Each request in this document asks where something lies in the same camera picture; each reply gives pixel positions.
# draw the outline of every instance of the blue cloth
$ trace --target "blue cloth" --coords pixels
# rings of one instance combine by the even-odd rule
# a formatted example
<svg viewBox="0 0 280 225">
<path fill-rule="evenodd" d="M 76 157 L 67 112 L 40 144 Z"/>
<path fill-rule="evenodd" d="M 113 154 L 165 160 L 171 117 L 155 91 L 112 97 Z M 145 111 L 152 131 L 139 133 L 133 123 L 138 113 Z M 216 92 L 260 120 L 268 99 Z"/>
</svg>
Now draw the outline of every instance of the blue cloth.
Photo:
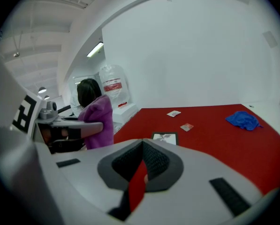
<svg viewBox="0 0 280 225">
<path fill-rule="evenodd" d="M 233 115 L 225 118 L 234 126 L 239 126 L 241 129 L 252 131 L 256 127 L 262 127 L 255 116 L 248 114 L 245 111 L 235 112 Z"/>
</svg>

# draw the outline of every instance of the red table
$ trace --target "red table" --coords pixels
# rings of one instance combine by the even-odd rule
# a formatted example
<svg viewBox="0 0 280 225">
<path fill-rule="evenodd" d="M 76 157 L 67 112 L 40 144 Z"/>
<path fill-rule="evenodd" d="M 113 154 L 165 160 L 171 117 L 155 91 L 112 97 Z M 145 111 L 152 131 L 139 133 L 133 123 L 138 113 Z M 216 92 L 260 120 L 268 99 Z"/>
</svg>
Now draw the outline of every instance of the red table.
<svg viewBox="0 0 280 225">
<path fill-rule="evenodd" d="M 170 117 L 177 110 L 181 114 Z M 263 126 L 247 131 L 225 120 L 247 111 Z M 194 127 L 186 132 L 181 125 Z M 280 135 L 243 105 L 141 109 L 114 136 L 114 143 L 151 138 L 153 132 L 177 132 L 179 145 L 207 153 L 252 181 L 265 195 L 280 187 Z"/>
</svg>

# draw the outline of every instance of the ceiling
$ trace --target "ceiling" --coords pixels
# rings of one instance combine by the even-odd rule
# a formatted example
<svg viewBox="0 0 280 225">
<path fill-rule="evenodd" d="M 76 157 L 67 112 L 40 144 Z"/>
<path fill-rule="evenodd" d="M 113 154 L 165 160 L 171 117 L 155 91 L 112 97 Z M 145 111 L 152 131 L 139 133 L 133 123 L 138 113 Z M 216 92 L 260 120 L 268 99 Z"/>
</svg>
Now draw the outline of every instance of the ceiling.
<svg viewBox="0 0 280 225">
<path fill-rule="evenodd" d="M 0 57 L 16 80 L 49 100 L 59 96 L 56 73 L 61 44 L 71 23 L 93 0 L 21 0 L 5 21 Z"/>
</svg>

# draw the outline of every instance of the card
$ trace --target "card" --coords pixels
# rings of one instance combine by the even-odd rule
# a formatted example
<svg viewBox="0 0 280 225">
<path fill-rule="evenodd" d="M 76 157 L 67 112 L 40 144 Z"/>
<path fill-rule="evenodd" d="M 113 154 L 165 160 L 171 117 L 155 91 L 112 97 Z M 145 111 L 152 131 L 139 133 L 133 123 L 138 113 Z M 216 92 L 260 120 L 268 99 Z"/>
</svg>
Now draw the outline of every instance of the card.
<svg viewBox="0 0 280 225">
<path fill-rule="evenodd" d="M 191 125 L 189 123 L 186 123 L 186 124 L 182 125 L 181 128 L 183 130 L 185 130 L 186 132 L 188 132 L 188 131 L 190 131 L 193 128 L 193 125 Z"/>
<path fill-rule="evenodd" d="M 175 117 L 176 115 L 178 115 L 178 114 L 180 114 L 181 112 L 179 112 L 179 111 L 172 111 L 172 112 L 170 112 L 170 113 L 167 113 L 167 115 L 169 115 L 170 117 Z"/>
<path fill-rule="evenodd" d="M 157 133 L 153 133 L 151 138 L 153 140 L 159 140 L 162 142 L 171 143 L 173 145 L 178 145 L 177 133 L 157 132 Z"/>
</svg>

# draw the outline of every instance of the plastic bag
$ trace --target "plastic bag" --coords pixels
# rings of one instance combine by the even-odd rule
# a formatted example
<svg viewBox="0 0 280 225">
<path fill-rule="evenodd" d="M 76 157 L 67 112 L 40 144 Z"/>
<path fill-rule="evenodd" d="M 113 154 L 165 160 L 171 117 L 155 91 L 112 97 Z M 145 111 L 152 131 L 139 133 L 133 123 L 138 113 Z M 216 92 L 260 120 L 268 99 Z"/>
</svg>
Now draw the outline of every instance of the plastic bag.
<svg viewBox="0 0 280 225">
<path fill-rule="evenodd" d="M 99 71 L 105 94 L 111 99 L 112 107 L 116 108 L 129 101 L 123 69 L 119 65 L 106 65 Z"/>
</svg>

